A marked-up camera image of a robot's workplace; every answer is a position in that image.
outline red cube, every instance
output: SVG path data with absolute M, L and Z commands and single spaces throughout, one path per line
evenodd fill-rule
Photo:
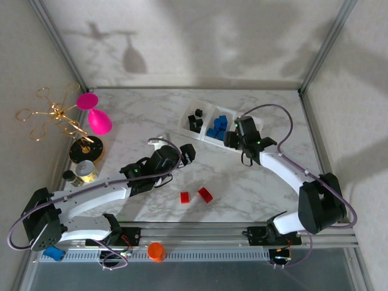
M 189 193 L 188 192 L 181 192 L 181 204 L 189 203 Z
M 206 188 L 199 189 L 198 193 L 201 195 L 202 199 L 205 200 L 206 203 L 209 203 L 211 200 L 213 200 L 212 194 L 210 194 L 209 191 L 206 190 Z

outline marble table surface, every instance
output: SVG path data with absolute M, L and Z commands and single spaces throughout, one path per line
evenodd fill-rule
M 153 146 L 147 144 L 147 139 L 162 132 L 169 132 L 178 147 L 192 143 L 196 159 L 175 171 L 173 181 L 166 186 L 104 204 L 85 215 L 112 213 L 119 221 L 252 222 L 297 209 L 298 195 L 271 171 L 258 165 L 248 168 L 241 164 L 238 153 L 177 134 L 178 121 L 192 98 L 237 112 L 265 103 L 284 106 L 294 120 L 294 131 L 283 145 L 284 152 L 319 173 L 296 91 L 96 89 L 95 94 L 100 98 L 97 108 L 113 121 L 112 131 L 100 136 L 105 145 L 105 155 L 98 164 L 100 178 L 150 156 Z M 264 121 L 262 137 L 280 141 L 289 130 L 289 120 L 282 110 L 267 107 L 252 115 Z M 83 128 L 92 133 L 87 121 Z M 197 194 L 201 187 L 213 195 L 208 204 Z M 190 192 L 190 203 L 181 204 L 180 192 L 186 191 Z

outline white tray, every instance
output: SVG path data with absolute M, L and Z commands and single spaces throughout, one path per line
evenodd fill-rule
M 202 120 L 203 125 L 201 128 L 200 133 L 192 132 L 189 129 L 189 115 L 195 115 L 195 110 L 201 109 L 202 110 Z M 188 106 L 186 107 L 186 110 L 184 111 L 181 119 L 179 120 L 178 124 L 178 133 L 184 136 L 188 136 L 189 138 L 195 138 L 200 141 L 207 142 L 209 144 L 213 144 L 217 147 L 222 147 L 227 150 L 231 150 L 233 152 L 241 152 L 237 151 L 235 149 L 231 149 L 230 147 L 224 146 L 224 141 L 220 141 L 216 138 L 211 138 L 206 135 L 206 132 L 208 129 L 214 128 L 214 120 L 218 118 L 220 115 L 226 115 L 226 118 L 228 120 L 228 127 L 227 131 L 235 131 L 235 123 L 234 120 L 241 116 L 242 113 L 239 113 L 237 111 L 223 108 L 217 105 L 213 105 L 208 102 L 200 101 L 197 99 L 191 99 Z M 260 118 L 253 117 L 253 120 L 255 121 L 257 130 L 261 131 L 263 129 L 263 121 Z

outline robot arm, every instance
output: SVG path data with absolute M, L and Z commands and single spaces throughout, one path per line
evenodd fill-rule
M 319 182 L 300 172 L 276 153 L 276 142 L 261 138 L 250 116 L 235 120 L 236 131 L 227 132 L 224 145 L 242 150 L 242 155 L 271 170 L 299 195 L 298 211 L 280 213 L 267 221 L 267 239 L 276 244 L 285 236 L 306 230 L 312 234 L 320 232 L 346 216 L 345 205 Z M 337 178 L 332 173 L 320 175 L 321 180 L 340 195 Z
M 107 202 L 126 199 L 154 187 L 161 187 L 172 179 L 172 174 L 168 172 L 175 167 L 184 167 L 195 159 L 195 150 L 191 144 L 180 148 L 182 158 L 179 165 L 177 149 L 160 143 L 155 145 L 155 149 L 151 157 L 123 167 L 115 176 L 78 187 L 77 192 L 85 193 L 71 199 L 67 197 L 73 194 L 73 189 L 53 193 L 49 193 L 47 188 L 37 190 L 23 214 L 45 202 L 59 202 L 50 204 L 23 220 L 31 249 L 44 250 L 70 239 L 107 240 L 114 243 L 121 229 L 113 215 L 79 215 Z

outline orange object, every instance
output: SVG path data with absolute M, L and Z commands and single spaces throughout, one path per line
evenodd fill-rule
M 166 258 L 166 251 L 164 250 L 164 247 L 158 242 L 151 243 L 148 247 L 147 253 L 150 259 L 158 263 L 163 262 Z

